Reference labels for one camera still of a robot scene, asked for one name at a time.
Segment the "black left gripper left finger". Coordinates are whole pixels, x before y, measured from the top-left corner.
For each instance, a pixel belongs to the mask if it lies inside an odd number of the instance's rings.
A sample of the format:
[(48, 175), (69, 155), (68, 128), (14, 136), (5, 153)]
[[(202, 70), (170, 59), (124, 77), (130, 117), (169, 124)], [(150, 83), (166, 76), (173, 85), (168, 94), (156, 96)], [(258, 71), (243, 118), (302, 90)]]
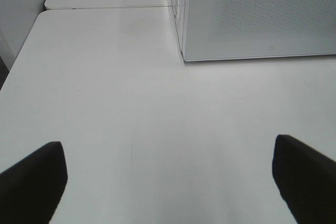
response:
[(49, 223), (68, 181), (60, 142), (49, 142), (1, 173), (1, 223)]

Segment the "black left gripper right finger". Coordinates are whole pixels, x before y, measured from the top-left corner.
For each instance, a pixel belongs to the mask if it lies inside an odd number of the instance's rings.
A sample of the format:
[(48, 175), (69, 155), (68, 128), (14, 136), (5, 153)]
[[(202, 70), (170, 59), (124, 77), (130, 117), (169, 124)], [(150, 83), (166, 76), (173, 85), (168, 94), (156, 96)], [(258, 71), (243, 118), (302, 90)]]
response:
[(335, 161), (290, 135), (278, 135), (272, 176), (297, 223), (335, 223)]

